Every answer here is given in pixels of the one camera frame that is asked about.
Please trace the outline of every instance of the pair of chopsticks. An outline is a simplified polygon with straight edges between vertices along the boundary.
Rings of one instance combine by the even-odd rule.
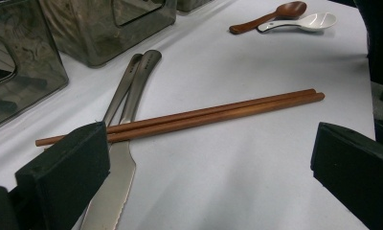
[[[229,103],[123,125],[110,126],[107,128],[107,141],[114,143],[189,127],[199,127],[210,123],[270,112],[282,108],[315,103],[321,101],[324,97],[325,95],[323,93],[317,93],[314,89],[306,89],[240,103]],[[40,139],[36,140],[35,144],[38,147],[51,145],[62,138],[63,136]]]

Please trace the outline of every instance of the white spoon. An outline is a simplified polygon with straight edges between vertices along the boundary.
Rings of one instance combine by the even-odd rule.
[[[297,26],[302,30],[318,32],[325,30],[335,24],[337,18],[329,12],[318,12],[299,20],[271,21],[258,26],[258,30],[263,33],[282,26]]]

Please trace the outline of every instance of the wooden spoon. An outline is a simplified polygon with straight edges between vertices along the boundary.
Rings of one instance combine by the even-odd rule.
[[[250,21],[244,24],[231,26],[230,32],[231,34],[234,34],[234,35],[239,35],[245,32],[249,32],[254,30],[260,24],[265,23],[275,17],[296,18],[301,16],[306,9],[307,9],[307,4],[305,2],[296,1],[296,2],[286,3],[286,4],[278,6],[274,12],[266,14],[263,17],[260,17],[258,19],[255,19],[253,21]]]

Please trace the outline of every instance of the white table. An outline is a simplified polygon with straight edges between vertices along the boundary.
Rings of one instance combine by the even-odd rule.
[[[70,83],[0,128],[0,185],[43,148],[34,140],[100,121],[136,53],[163,59],[137,120],[307,88],[326,98],[247,118],[131,141],[137,170],[119,229],[366,229],[312,176],[320,122],[374,138],[366,30],[357,9],[306,0],[332,12],[323,34],[279,28],[232,35],[231,25],[282,0],[214,0],[100,69],[61,55]]]

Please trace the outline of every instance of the spoon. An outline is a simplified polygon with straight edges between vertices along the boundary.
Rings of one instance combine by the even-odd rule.
[[[264,23],[258,26],[258,31],[261,33],[267,32],[277,27],[282,26],[298,26],[300,29],[309,32],[318,32],[325,30],[335,24],[337,18],[329,12],[318,12],[311,14],[300,20],[281,20]]]
[[[269,21],[275,17],[285,17],[285,18],[296,18],[301,16],[307,9],[307,4],[305,2],[296,1],[290,2],[283,5],[280,5],[276,8],[276,11],[266,14],[263,17],[255,19],[253,21],[234,25],[230,27],[231,34],[239,35],[245,32],[254,30],[258,25]]]

